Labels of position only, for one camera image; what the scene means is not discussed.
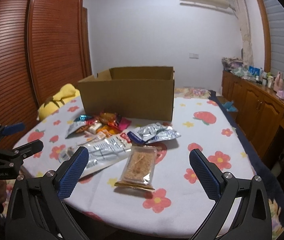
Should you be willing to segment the silver red-top snack pouch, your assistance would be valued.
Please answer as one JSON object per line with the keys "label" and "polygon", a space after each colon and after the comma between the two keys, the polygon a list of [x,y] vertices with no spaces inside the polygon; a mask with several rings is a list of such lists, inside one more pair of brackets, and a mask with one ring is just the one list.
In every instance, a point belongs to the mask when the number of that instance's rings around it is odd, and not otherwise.
{"label": "silver red-top snack pouch", "polygon": [[65,135],[65,139],[69,136],[75,134],[75,133],[83,133],[84,131],[87,131],[90,126],[92,126],[95,122],[94,121],[75,121],[73,122]]}

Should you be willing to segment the large silver red snack bag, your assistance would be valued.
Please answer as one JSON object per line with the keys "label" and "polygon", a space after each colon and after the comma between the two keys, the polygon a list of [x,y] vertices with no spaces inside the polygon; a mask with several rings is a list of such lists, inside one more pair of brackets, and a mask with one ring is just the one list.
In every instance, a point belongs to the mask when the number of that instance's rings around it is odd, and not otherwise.
{"label": "large silver red snack bag", "polygon": [[122,161],[130,155],[131,140],[126,133],[113,135],[99,142],[82,145],[89,153],[89,159],[80,178],[96,173]]}

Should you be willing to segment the clear brown cracker packet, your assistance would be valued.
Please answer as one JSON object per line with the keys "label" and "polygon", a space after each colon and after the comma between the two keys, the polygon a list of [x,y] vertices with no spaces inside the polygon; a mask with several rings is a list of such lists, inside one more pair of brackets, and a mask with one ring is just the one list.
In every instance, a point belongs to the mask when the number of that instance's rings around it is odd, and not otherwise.
{"label": "clear brown cracker packet", "polygon": [[154,192],[152,180],[157,153],[152,146],[133,146],[122,175],[114,186]]}

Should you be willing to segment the silver orange-strip foil pouch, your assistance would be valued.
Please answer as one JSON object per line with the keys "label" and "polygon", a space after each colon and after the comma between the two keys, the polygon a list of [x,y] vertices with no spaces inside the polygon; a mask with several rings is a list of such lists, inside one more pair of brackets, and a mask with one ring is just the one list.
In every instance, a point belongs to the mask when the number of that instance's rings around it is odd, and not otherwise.
{"label": "silver orange-strip foil pouch", "polygon": [[162,129],[158,130],[156,135],[150,140],[146,141],[146,144],[152,144],[155,142],[170,141],[181,137],[181,134],[173,129],[172,126],[163,126]]}

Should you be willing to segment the orange white chicken-feet pouch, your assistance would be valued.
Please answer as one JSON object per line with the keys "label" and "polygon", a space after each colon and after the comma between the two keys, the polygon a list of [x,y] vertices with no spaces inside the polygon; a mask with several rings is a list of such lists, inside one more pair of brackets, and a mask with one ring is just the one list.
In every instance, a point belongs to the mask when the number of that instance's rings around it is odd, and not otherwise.
{"label": "orange white chicken-feet pouch", "polygon": [[84,142],[98,142],[120,133],[120,130],[110,126],[103,126],[99,129],[93,129],[93,127],[90,127],[84,133]]}

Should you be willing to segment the teal candy wrapper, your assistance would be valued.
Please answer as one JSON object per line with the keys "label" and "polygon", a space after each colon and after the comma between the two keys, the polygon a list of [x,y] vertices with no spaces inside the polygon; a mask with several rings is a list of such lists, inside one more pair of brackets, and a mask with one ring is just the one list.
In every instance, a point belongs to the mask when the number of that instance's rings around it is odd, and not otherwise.
{"label": "teal candy wrapper", "polygon": [[78,121],[88,121],[88,120],[91,120],[93,117],[91,115],[86,115],[86,114],[83,114],[83,115],[80,115],[78,116],[77,118],[75,118],[74,122],[78,122]]}

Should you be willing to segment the small pink wafer packet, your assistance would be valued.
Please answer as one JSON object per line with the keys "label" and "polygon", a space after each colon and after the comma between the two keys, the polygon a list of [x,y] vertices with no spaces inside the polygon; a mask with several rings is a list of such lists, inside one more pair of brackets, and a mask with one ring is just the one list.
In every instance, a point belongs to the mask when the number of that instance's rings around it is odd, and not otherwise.
{"label": "small pink wafer packet", "polygon": [[97,130],[100,129],[102,127],[102,124],[100,122],[95,122],[93,125],[91,125],[88,128],[88,132],[91,134],[96,134]]}

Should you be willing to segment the pink chicken snack pouch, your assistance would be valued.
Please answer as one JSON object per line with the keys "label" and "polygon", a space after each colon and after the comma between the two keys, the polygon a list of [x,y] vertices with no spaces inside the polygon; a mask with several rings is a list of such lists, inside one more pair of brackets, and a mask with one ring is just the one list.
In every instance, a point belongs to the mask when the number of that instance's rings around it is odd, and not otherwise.
{"label": "pink chicken snack pouch", "polygon": [[99,114],[98,119],[102,124],[108,125],[118,131],[127,129],[131,124],[130,120],[117,113],[102,112]]}

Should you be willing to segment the wooden sideboard cabinet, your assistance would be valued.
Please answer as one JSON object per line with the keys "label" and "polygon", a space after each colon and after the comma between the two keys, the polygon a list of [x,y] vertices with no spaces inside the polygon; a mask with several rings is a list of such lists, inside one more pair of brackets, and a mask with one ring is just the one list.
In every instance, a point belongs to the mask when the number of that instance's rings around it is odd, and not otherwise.
{"label": "wooden sideboard cabinet", "polygon": [[222,95],[238,109],[236,123],[261,159],[267,157],[278,130],[284,130],[284,100],[257,83],[222,72]]}

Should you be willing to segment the red-brown louvered wardrobe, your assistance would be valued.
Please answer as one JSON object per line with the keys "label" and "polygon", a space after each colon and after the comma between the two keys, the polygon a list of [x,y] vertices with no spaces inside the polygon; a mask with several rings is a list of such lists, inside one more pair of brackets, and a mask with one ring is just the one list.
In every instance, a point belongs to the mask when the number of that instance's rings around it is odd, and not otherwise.
{"label": "red-brown louvered wardrobe", "polygon": [[0,0],[0,125],[37,121],[60,88],[91,75],[84,0]]}

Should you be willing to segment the brown cardboard box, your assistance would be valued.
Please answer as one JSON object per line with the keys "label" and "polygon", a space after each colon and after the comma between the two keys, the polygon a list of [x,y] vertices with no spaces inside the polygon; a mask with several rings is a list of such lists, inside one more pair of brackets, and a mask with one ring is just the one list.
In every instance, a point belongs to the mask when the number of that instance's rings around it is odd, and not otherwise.
{"label": "brown cardboard box", "polygon": [[87,114],[171,121],[175,70],[166,66],[115,67],[78,81]]}

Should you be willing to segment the flowered quilt at bed end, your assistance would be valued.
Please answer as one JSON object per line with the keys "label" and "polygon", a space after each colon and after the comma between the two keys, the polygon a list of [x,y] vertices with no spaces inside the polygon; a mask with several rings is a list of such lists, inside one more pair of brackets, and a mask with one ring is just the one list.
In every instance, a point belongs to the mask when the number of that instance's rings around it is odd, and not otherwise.
{"label": "flowered quilt at bed end", "polygon": [[206,89],[193,87],[175,88],[174,97],[185,99],[209,99],[210,92]]}

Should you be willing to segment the folded fabric pile on sideboard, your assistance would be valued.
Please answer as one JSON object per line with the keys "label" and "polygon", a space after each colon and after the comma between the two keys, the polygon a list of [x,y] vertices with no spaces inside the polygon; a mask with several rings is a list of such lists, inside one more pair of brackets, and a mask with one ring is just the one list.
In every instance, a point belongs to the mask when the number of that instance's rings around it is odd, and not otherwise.
{"label": "folded fabric pile on sideboard", "polygon": [[243,66],[243,59],[237,57],[223,57],[222,60],[223,69],[231,71]]}

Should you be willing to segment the beige window curtain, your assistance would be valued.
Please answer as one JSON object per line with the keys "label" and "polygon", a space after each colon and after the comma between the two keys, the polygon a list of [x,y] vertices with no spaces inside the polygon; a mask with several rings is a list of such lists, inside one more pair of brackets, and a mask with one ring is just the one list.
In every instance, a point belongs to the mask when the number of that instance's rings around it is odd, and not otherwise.
{"label": "beige window curtain", "polygon": [[248,10],[245,0],[233,0],[235,5],[236,16],[240,24],[240,32],[242,37],[242,49],[243,49],[243,64],[246,67],[253,65],[253,50],[252,40],[250,32],[250,24],[248,17]]}

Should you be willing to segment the white wall switch plate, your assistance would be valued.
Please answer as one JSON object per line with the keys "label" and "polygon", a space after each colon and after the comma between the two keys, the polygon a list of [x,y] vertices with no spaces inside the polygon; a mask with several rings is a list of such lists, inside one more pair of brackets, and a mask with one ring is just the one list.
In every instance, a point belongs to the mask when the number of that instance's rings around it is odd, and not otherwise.
{"label": "white wall switch plate", "polygon": [[189,58],[190,58],[190,59],[199,59],[199,55],[198,55],[198,54],[195,54],[195,53],[190,53],[190,54],[189,54]]}

